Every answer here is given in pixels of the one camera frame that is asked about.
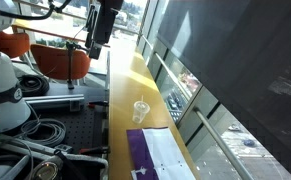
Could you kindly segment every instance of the chair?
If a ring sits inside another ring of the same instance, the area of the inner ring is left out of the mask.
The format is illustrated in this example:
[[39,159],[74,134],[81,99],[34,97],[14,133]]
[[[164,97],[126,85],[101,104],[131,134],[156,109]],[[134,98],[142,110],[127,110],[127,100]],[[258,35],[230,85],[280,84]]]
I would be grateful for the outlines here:
[[29,51],[29,36],[26,33],[6,34],[0,32],[0,52],[5,53],[11,59],[24,55],[24,59],[31,69],[34,69],[26,52]]
[[[69,58],[67,49],[40,44],[32,44],[30,49],[41,73],[52,79],[68,80]],[[84,78],[88,73],[90,62],[91,59],[85,52],[75,50],[73,52],[71,79]]]

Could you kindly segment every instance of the coiled cable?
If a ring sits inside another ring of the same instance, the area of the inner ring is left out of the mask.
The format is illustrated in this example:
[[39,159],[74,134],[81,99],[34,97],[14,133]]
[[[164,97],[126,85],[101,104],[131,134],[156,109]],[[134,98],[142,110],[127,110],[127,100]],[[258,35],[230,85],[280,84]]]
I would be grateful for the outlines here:
[[[50,135],[50,137],[46,139],[30,138],[29,135],[35,134],[40,127],[48,127],[52,129],[53,132]],[[22,131],[21,138],[26,141],[34,142],[44,146],[55,147],[64,140],[66,134],[66,127],[62,122],[57,121],[55,119],[40,119],[39,122],[37,122],[37,120],[25,122],[21,126],[21,131]]]
[[24,97],[42,96],[49,90],[49,83],[44,77],[23,75],[18,80]]

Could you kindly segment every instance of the clear plastic cup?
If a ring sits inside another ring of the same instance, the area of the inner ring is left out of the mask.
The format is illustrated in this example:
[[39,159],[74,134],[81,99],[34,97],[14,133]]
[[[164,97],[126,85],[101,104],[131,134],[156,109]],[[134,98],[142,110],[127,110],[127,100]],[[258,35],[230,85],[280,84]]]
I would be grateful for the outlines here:
[[134,103],[133,121],[138,124],[142,123],[149,110],[150,107],[147,103],[143,101],[136,101]]

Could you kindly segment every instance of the yellow table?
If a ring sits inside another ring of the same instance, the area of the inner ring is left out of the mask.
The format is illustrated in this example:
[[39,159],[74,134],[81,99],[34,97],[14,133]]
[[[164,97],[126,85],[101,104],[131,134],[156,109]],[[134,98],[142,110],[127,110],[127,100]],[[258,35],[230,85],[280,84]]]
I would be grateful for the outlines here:
[[[64,24],[65,21],[55,21],[55,24],[51,25],[51,22],[53,20],[48,20],[49,23],[47,23],[46,20],[39,20],[39,21],[27,21],[27,20],[21,20],[21,19],[16,19],[15,22],[13,23],[13,31],[15,32],[16,29],[24,29],[28,31],[33,31],[37,33],[42,33],[42,34],[47,34],[51,36],[56,36],[68,40],[72,40],[76,33],[79,32],[80,28],[74,28],[74,27],[65,27],[61,26],[60,24],[57,23],[62,23]],[[85,42],[87,37],[87,32],[86,31],[81,31],[75,38],[75,40],[80,41],[80,42]]]
[[[133,104],[144,96],[151,107],[142,124],[132,121]],[[111,57],[109,98],[109,179],[132,179],[133,162],[126,130],[145,127],[169,127],[196,179],[196,165],[180,136],[160,92],[141,54],[133,57]]]

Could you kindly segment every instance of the railing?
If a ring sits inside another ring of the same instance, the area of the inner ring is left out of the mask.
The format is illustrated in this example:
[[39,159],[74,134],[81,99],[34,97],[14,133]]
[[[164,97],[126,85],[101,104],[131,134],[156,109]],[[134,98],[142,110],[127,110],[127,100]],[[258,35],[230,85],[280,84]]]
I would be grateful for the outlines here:
[[190,99],[190,95],[186,92],[186,90],[183,88],[183,86],[180,84],[180,82],[178,81],[178,78],[175,76],[175,74],[169,69],[169,67],[165,64],[164,60],[159,56],[159,54],[157,54],[154,51],[154,47],[151,45],[151,43],[146,39],[146,37],[144,35],[141,36],[146,44],[149,46],[149,48],[151,49],[151,52],[153,55],[155,55],[158,60],[160,61],[160,63],[162,64],[162,66],[164,67],[164,69],[166,70],[167,74],[169,75],[169,77],[171,77],[172,81],[177,85],[177,87],[180,89],[180,91],[182,92],[182,94],[185,96],[186,100]]
[[[26,2],[26,1],[22,1],[22,0],[13,0],[13,2],[20,3],[20,4],[25,4],[25,5],[29,5],[31,7],[41,8],[41,9],[44,9],[44,10],[49,10],[49,7],[47,7],[47,6],[33,4],[33,3]],[[70,14],[70,13],[66,13],[66,12],[62,12],[62,14],[63,15],[66,15],[66,16],[69,16],[69,17],[73,17],[73,18],[77,18],[77,19],[82,19],[82,20],[85,20],[86,21],[86,17],[76,16],[74,14]],[[113,25],[113,27],[116,28],[116,29],[118,29],[118,30],[122,30],[122,31],[125,31],[125,32],[129,32],[129,33],[132,33],[132,34],[139,35],[139,32],[135,32],[135,31],[131,31],[131,30],[128,30],[128,29],[124,29],[124,28],[119,27],[119,26],[117,26],[115,24]]]
[[226,143],[223,141],[221,136],[217,133],[217,131],[214,129],[213,126],[210,125],[210,123],[207,121],[207,119],[203,116],[203,114],[199,111],[198,108],[193,109],[197,116],[202,120],[204,126],[208,130],[208,132],[212,135],[216,143],[219,145],[219,147],[223,150],[224,154],[228,158],[228,160],[231,162],[231,164],[234,166],[238,174],[241,176],[244,180],[252,180],[253,177],[251,174],[246,170],[246,168],[243,166],[241,161],[237,159],[235,154],[229,149],[229,147],[226,145]]

